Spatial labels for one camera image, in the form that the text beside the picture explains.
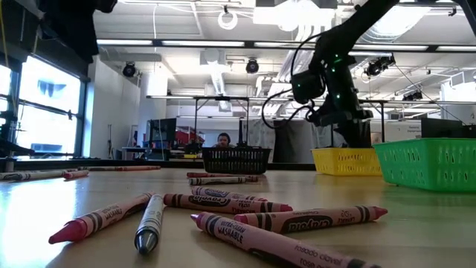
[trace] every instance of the plastic basket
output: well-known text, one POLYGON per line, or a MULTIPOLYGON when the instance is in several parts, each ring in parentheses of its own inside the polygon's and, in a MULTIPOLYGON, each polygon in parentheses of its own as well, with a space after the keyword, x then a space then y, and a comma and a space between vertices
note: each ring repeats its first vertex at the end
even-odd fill
POLYGON ((335 176, 381 176, 375 150, 353 148, 313 149, 317 172, 335 176))
POLYGON ((202 152, 203 165, 208 173, 259 175, 266 172, 271 149, 203 148, 202 152))
POLYGON ((476 192, 476 140, 420 138, 376 144, 384 180, 432 191, 476 192))

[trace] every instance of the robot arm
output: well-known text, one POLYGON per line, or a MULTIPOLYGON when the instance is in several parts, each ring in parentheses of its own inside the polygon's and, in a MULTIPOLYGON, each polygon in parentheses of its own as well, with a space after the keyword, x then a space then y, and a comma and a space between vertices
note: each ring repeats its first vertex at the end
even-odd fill
MULTIPOLYGON (((454 2, 463 8, 476 35, 476 1, 454 2)), ((358 38, 398 3, 399 0, 368 0, 346 22, 324 32, 315 44, 309 70, 292 76, 293 93, 298 103, 308 103, 322 96, 325 86, 328 89, 323 106, 310 117, 316 126, 343 124, 373 116, 359 105, 358 91, 348 67, 355 60, 348 54, 358 38)))

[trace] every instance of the person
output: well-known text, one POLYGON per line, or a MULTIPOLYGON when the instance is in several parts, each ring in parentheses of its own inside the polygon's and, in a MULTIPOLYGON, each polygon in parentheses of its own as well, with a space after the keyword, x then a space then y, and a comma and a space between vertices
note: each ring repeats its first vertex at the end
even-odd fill
POLYGON ((231 138, 229 134, 227 133, 220 133, 218 135, 217 143, 214 145, 214 147, 219 147, 219 148, 226 148, 226 147, 234 147, 233 145, 230 144, 231 138))

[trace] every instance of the table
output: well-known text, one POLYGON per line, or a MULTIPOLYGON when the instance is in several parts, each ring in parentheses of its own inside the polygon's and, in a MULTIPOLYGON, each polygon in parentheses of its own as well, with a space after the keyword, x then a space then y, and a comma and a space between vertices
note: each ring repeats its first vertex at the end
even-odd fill
MULTIPOLYGON (((142 214, 80 243, 48 244, 71 218, 154 190, 190 193, 186 172, 162 169, 91 172, 63 182, 0 182, 0 267, 271 267, 196 228, 179 208, 164 210, 158 250, 143 258, 134 247, 142 214)), ((269 171, 267 181, 217 188, 253 194, 306 208, 380 205, 389 210, 377 223, 289 234, 298 240, 383 267, 473 267, 476 260, 476 196, 436 194, 395 187, 380 177, 332 177, 312 171, 269 171)))

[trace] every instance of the wooden table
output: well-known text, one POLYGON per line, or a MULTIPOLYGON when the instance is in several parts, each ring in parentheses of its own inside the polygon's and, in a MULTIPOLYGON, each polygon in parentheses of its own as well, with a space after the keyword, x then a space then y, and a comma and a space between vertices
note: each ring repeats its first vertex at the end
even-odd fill
MULTIPOLYGON (((142 214, 135 214, 80 243, 48 244, 73 217, 154 190, 190 193, 186 172, 163 169, 91 172, 72 182, 46 179, 0 182, 0 267, 270 267, 199 231, 194 211, 166 208, 158 250, 143 258, 134 247, 142 214)), ((473 267, 476 195, 438 194, 395 187, 379 177, 332 177, 315 172, 269 171, 266 182, 217 188, 305 208, 380 205, 377 223, 290 234, 383 267, 473 267)))

